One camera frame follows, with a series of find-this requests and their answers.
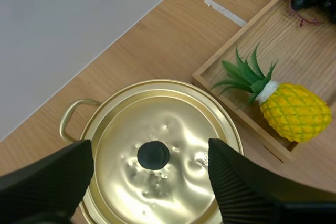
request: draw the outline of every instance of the wooden table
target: wooden table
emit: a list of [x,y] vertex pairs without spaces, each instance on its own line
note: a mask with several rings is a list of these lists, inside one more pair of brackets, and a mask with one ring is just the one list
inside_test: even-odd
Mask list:
[[[249,21],[270,0],[214,1]],[[190,82],[192,73],[239,29],[204,0],[164,0],[0,144],[0,175],[67,145],[59,137],[58,126],[72,101],[104,101],[119,89],[146,79]],[[92,112],[90,107],[80,107],[68,132],[79,137]],[[239,125],[238,130],[245,154],[254,162],[299,182],[336,191],[333,157],[303,149],[297,161],[283,164]],[[80,210],[73,220],[86,223]]]

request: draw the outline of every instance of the pineapple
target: pineapple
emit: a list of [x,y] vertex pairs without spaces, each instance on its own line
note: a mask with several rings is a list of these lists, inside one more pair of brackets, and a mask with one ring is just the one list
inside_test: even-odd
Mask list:
[[331,109],[316,94],[301,85],[271,81],[276,66],[271,64],[265,76],[257,62],[257,48],[251,56],[251,66],[243,61],[236,48],[236,65],[222,61],[229,80],[220,81],[213,88],[228,85],[252,94],[247,104],[257,100],[269,124],[289,141],[306,142],[321,133],[331,122]]

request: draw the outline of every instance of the gold pot lid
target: gold pot lid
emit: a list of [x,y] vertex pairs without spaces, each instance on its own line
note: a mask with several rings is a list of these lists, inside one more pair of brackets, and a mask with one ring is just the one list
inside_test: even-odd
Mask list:
[[111,96],[81,137],[92,140],[95,163],[81,203],[87,220],[221,223],[207,173],[209,138],[243,153],[227,113],[190,84],[151,80]]

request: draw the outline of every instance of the wooden surface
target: wooden surface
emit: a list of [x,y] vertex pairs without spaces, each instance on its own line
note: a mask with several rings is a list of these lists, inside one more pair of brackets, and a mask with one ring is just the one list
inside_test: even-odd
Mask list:
[[[247,92],[229,90],[219,95],[223,87],[213,91],[211,88],[217,82],[229,79],[222,61],[235,63],[236,46],[240,56],[246,58],[260,43],[257,57],[264,72],[277,61],[272,75],[274,80],[301,84],[332,107],[336,94],[336,29],[328,22],[327,15],[319,13],[318,9],[310,9],[303,15],[325,19],[326,23],[318,26],[306,23],[300,27],[298,17],[288,15],[288,0],[272,0],[193,74],[193,83],[216,96],[233,118],[255,131],[260,143],[284,162],[294,160],[301,144],[279,136],[259,106],[238,109],[248,100]],[[336,135],[332,127],[327,128],[327,133]],[[314,141],[319,143],[320,139],[318,136]],[[326,149],[330,145],[336,147],[336,142],[331,141]]]
[[[214,0],[245,21],[270,0]],[[103,101],[137,81],[169,78],[190,82],[191,75],[240,27],[204,4],[204,0],[164,0],[92,64],[61,89],[34,115],[0,143],[0,174],[9,173],[66,146],[58,134],[59,120],[74,100]],[[94,108],[81,106],[68,132],[79,137]],[[283,164],[240,125],[244,152],[254,162],[296,181],[336,191],[334,146],[304,148],[292,164]],[[76,211],[75,223],[86,223]]]

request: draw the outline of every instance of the pineapple leaves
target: pineapple leaves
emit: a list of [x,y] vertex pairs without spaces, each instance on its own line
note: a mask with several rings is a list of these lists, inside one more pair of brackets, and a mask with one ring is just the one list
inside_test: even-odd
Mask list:
[[223,67],[226,70],[227,75],[230,79],[220,81],[216,83],[212,89],[221,86],[227,85],[220,94],[224,93],[229,89],[240,89],[245,90],[252,94],[248,99],[247,103],[240,106],[239,108],[246,105],[253,105],[258,95],[263,91],[267,83],[271,80],[273,70],[275,69],[276,62],[271,64],[268,73],[266,76],[260,69],[260,66],[257,61],[257,49],[259,44],[256,46],[254,51],[251,54],[251,60],[243,60],[238,52],[238,46],[236,46],[236,64],[231,62],[222,61]]
[[244,61],[243,63],[243,73],[244,77],[250,82],[250,83],[255,83],[260,80],[259,76],[254,73],[254,71],[251,69],[249,66],[247,60]]
[[251,65],[252,68],[256,71],[256,73],[258,74],[259,78],[264,79],[265,76],[263,74],[263,72],[261,71],[258,61],[257,61],[257,49],[258,49],[259,43],[256,46],[256,48],[254,49],[252,55],[251,55]]
[[227,74],[234,80],[250,85],[251,83],[245,79],[242,70],[231,62],[222,61],[223,67],[225,68]]
[[254,103],[254,101],[257,99],[257,96],[258,96],[258,94],[254,94],[254,95],[252,95],[252,96],[250,97],[250,99],[248,99],[248,101],[247,101],[246,103],[242,104],[242,105],[239,106],[237,109],[239,110],[239,109],[241,109],[241,108],[243,108],[243,107],[245,107],[245,106],[247,106],[247,105],[253,106],[253,103]]
[[269,68],[269,71],[268,71],[268,73],[267,73],[267,75],[266,75],[266,77],[264,79],[265,83],[268,83],[271,80],[273,70],[274,70],[274,68],[275,68],[275,66],[276,66],[277,63],[278,62],[275,62],[274,65],[273,65],[273,62],[272,62],[271,67]]
[[254,101],[257,99],[257,96],[258,96],[258,94],[254,94],[254,95],[252,95],[251,97],[250,97],[250,99],[248,99],[248,101],[246,102],[248,105],[251,105],[251,106],[253,106],[253,103],[254,103]]
[[244,63],[243,63],[243,60],[241,59],[241,57],[239,56],[239,53],[238,53],[238,46],[236,46],[236,61],[237,61],[237,65],[240,69],[243,68],[244,66]]
[[259,81],[255,82],[251,85],[251,89],[252,89],[253,93],[260,94],[262,92],[262,90],[264,89],[266,84],[267,83],[265,83],[264,80],[259,80]]
[[223,89],[219,95],[223,94],[226,90],[229,90],[229,89],[239,89],[239,87],[234,86],[234,85],[228,86],[225,89]]
[[239,81],[236,81],[236,80],[220,81],[220,82],[216,83],[211,89],[214,89],[214,88],[216,88],[218,86],[221,86],[221,85],[233,85],[233,86],[235,86],[236,89],[241,89],[241,90],[245,90],[247,92],[252,93],[252,89],[248,85],[246,85],[244,83],[241,83]]

